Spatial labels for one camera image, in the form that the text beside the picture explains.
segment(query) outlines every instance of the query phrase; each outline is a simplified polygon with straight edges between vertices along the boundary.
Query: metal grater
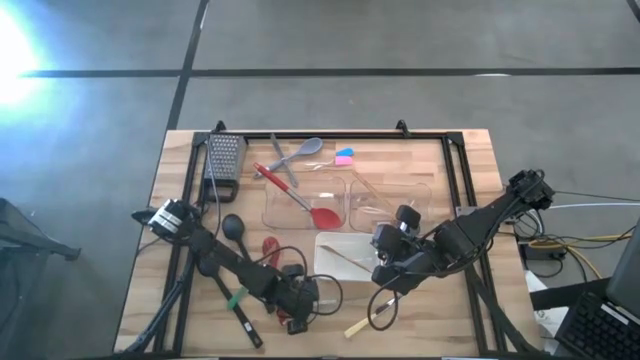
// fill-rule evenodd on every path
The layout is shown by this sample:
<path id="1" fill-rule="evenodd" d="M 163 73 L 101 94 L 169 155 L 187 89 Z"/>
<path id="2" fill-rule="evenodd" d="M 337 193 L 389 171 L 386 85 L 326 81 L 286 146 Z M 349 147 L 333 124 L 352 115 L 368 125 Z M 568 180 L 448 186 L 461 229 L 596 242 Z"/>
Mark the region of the metal grater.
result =
<path id="1" fill-rule="evenodd" d="M 246 154 L 247 140 L 244 136 L 220 133 L 209 135 L 207 156 L 211 157 L 216 187 L 231 188 L 230 195 L 219 195 L 220 202 L 231 202 L 235 199 Z M 211 189 L 211 172 L 208 160 L 205 161 L 204 179 L 207 189 L 206 198 L 209 201 L 215 201 L 213 191 L 209 191 Z"/>

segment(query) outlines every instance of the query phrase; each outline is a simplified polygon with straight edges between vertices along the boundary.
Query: wooden stick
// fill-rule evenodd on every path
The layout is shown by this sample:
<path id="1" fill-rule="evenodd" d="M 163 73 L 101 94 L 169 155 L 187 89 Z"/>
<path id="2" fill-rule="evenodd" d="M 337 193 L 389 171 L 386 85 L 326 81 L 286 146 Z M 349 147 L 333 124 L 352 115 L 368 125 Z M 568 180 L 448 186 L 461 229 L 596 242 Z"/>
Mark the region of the wooden stick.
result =
<path id="1" fill-rule="evenodd" d="M 332 253 L 332 254 L 338 255 L 339 257 L 341 257 L 341 258 L 343 258 L 343 259 L 347 260 L 348 262 L 352 263 L 353 265 L 355 265 L 355 266 L 359 267 L 359 268 L 360 268 L 360 269 L 362 269 L 362 270 L 365 270 L 365 271 L 366 271 L 366 272 L 368 272 L 368 273 L 370 273 L 370 272 L 371 272 L 371 270 L 369 270 L 366 266 L 364 266 L 364 265 L 360 264 L 359 262 L 357 262 L 357 261 L 355 261 L 355 260 L 353 260 L 353 259 L 349 259 L 348 257 L 346 257 L 346 256 L 344 256 L 344 255 L 342 255 L 342 254 L 340 254 L 336 249 L 332 248 L 332 247 L 331 247 L 331 246 L 329 246 L 329 245 L 320 245 L 320 247 L 321 247 L 322 249 L 327 250 L 328 252 L 330 252 L 330 253 Z"/>
<path id="2" fill-rule="evenodd" d="M 373 194 L 373 196 L 378 198 L 378 200 L 382 201 L 389 208 L 388 210 L 391 211 L 391 213 L 395 211 L 395 209 L 393 208 L 393 205 L 391 205 L 389 200 L 385 199 L 382 196 L 382 194 L 380 194 L 380 192 L 376 190 L 376 188 L 373 187 L 373 185 L 371 185 L 370 182 L 368 182 L 367 180 L 365 180 L 365 178 L 362 177 L 362 175 L 358 174 L 358 172 L 355 170 L 351 170 L 351 173 L 353 173 L 353 176 L 355 176 L 356 179 L 358 179 L 358 181 L 360 181 L 362 185 L 364 185 L 364 187 L 366 187 L 367 190 L 369 190 L 369 192 Z"/>
<path id="3" fill-rule="evenodd" d="M 403 295 L 398 296 L 398 301 L 400 301 L 400 299 L 402 299 Z M 391 299 L 389 301 L 387 301 L 386 303 L 378 306 L 378 308 L 376 309 L 376 311 L 371 314 L 371 320 L 375 320 L 375 318 L 377 318 L 378 316 L 382 315 L 385 311 L 391 309 L 393 307 L 393 303 L 395 302 L 395 299 Z M 345 332 L 344 332 L 344 337 L 347 339 L 350 339 L 353 335 L 357 334 L 360 330 L 364 329 L 365 326 L 369 325 L 369 319 L 364 318 L 360 321 L 358 321 L 358 323 L 356 323 L 355 325 L 353 325 L 352 327 L 348 328 Z"/>

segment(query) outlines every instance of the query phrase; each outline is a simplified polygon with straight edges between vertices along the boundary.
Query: white cable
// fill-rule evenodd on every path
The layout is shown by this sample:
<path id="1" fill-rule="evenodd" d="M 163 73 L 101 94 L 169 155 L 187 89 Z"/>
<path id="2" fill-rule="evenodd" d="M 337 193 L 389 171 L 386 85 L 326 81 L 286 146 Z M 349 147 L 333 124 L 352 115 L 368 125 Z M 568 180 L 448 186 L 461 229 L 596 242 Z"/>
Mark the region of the white cable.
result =
<path id="1" fill-rule="evenodd" d="M 565 204 L 565 205 L 554 205 L 550 206 L 547 210 L 552 209 L 570 209 L 570 208 L 580 208 L 580 207 L 595 207 L 595 206 L 640 206 L 640 203 L 583 203 L 583 204 Z M 533 217 L 536 224 L 538 224 L 538 229 L 541 229 L 541 232 L 544 234 L 544 228 L 542 226 L 542 221 L 538 219 L 538 214 L 534 210 L 529 210 L 529 214 Z"/>
<path id="2" fill-rule="evenodd" d="M 589 204 L 566 204 L 566 205 L 554 205 L 549 209 L 567 209 L 576 207 L 592 207 L 592 206 L 640 206 L 640 203 L 589 203 Z"/>
<path id="3" fill-rule="evenodd" d="M 534 210 L 529 210 L 529 214 L 533 217 L 533 220 L 538 225 L 538 230 L 540 230 L 541 234 L 544 234 L 544 225 L 542 225 L 542 221 L 538 218 L 538 214 Z"/>

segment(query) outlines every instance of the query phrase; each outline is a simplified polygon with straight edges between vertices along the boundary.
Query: concrete floor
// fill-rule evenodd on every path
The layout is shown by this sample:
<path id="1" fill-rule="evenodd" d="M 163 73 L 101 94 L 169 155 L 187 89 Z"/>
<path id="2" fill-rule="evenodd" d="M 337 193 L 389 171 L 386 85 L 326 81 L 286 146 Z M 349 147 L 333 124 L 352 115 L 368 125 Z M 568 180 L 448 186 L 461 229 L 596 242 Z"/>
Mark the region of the concrete floor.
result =
<path id="1" fill-rule="evenodd" d="M 198 3 L 4 2 L 33 56 L 17 47 L 0 65 L 179 69 Z M 624 0 L 217 0 L 194 68 L 639 66 L 638 32 Z M 51 258 L 16 358 L 110 353 L 140 233 L 129 214 L 148 201 L 177 83 L 31 79 L 0 92 L 0 196 L 83 248 L 77 262 Z M 178 128 L 489 128 L 505 180 L 543 168 L 557 189 L 637 198 L 639 88 L 638 76 L 192 79 Z M 544 214 L 549 232 L 577 236 L 638 216 Z M 586 253 L 609 275 L 621 245 Z M 566 268 L 545 282 L 580 281 Z"/>

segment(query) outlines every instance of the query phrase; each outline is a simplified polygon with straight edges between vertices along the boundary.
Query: bright light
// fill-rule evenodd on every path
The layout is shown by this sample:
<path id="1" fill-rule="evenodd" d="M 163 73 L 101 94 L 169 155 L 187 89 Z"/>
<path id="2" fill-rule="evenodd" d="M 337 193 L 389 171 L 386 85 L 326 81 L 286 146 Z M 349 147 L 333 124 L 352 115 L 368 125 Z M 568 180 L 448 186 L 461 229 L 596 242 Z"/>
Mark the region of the bright light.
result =
<path id="1" fill-rule="evenodd" d="M 38 67 L 29 39 L 9 11 L 0 8 L 0 104 L 15 104 L 33 90 L 36 81 L 18 76 Z"/>

